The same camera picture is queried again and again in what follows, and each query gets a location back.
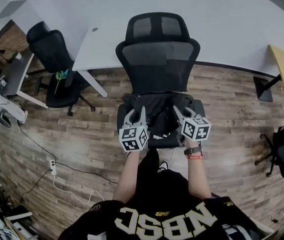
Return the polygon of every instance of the black cloth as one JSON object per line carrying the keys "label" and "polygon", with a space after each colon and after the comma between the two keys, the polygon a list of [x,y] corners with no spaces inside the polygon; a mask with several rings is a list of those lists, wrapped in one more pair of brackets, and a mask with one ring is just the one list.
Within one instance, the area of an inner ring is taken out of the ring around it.
{"label": "black cloth", "polygon": [[115,200],[95,204],[59,239],[86,240],[89,235],[105,233],[107,238],[102,239],[107,240],[249,239],[245,235],[260,239],[256,225],[229,197],[195,198],[189,195],[188,182],[180,173],[157,173],[158,165],[158,153],[151,149],[139,165],[132,200],[127,204]]}
{"label": "black cloth", "polygon": [[[145,107],[148,131],[157,136],[168,135],[179,127],[173,112],[173,105],[186,116],[189,116],[189,113],[187,110],[184,111],[185,107],[192,109],[203,117],[205,116],[203,106],[197,106],[192,96],[183,93],[170,92],[144,95],[127,93],[122,99],[136,111],[141,111],[142,106]],[[137,121],[138,118],[139,114],[136,112],[131,121]]]}

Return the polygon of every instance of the green object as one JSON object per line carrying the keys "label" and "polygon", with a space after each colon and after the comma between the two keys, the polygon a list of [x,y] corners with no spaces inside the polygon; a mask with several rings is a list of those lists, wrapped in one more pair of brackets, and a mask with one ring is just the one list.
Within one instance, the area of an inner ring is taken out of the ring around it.
{"label": "green object", "polygon": [[65,79],[65,78],[66,78],[67,72],[68,72],[68,70],[66,70],[65,72],[60,71],[60,72],[57,72],[57,73],[56,73],[55,77],[56,77],[56,79],[57,79],[57,84],[56,84],[56,88],[55,88],[54,94],[56,93],[56,90],[57,90],[57,87],[58,87],[58,84],[60,83],[60,81],[61,81],[62,79]]}

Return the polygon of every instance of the hand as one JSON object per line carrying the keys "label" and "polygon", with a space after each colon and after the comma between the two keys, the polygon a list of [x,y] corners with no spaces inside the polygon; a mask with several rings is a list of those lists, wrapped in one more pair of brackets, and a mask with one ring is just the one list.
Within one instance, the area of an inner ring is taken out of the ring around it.
{"label": "hand", "polygon": [[198,141],[192,141],[191,139],[186,137],[184,144],[187,149],[197,148],[200,145]]}

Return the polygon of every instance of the desk leg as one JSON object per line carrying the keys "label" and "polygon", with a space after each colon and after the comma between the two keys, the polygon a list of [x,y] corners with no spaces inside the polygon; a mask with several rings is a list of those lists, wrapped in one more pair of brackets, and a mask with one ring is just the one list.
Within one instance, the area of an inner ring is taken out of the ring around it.
{"label": "desk leg", "polygon": [[268,82],[268,80],[266,79],[255,76],[254,83],[255,83],[257,98],[260,101],[273,102],[272,91],[270,88],[280,80],[282,80],[280,74],[270,82]]}
{"label": "desk leg", "polygon": [[100,84],[91,76],[88,71],[78,71],[81,76],[103,97],[107,97],[107,92],[100,86]]}
{"label": "desk leg", "polygon": [[27,94],[21,92],[20,90],[17,92],[17,95],[19,95],[20,97],[22,97],[22,98],[24,98],[24,99],[26,99],[26,100],[28,100],[30,102],[33,102],[33,103],[35,103],[35,104],[37,104],[37,105],[39,105],[39,106],[41,106],[43,108],[48,109],[48,106],[46,104],[44,104],[43,102],[41,102],[41,101],[31,97],[30,95],[27,95]]}

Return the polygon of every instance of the sneaker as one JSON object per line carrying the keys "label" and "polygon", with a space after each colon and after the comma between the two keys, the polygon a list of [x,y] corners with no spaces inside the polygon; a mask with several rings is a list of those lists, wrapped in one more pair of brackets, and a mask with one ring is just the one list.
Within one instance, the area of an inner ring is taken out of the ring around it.
{"label": "sneaker", "polygon": [[168,169],[168,162],[161,161],[157,173],[159,174],[161,171],[165,171],[167,169]]}
{"label": "sneaker", "polygon": [[25,123],[27,115],[28,115],[28,112],[26,110],[26,111],[24,111],[24,120],[21,122],[22,125]]}

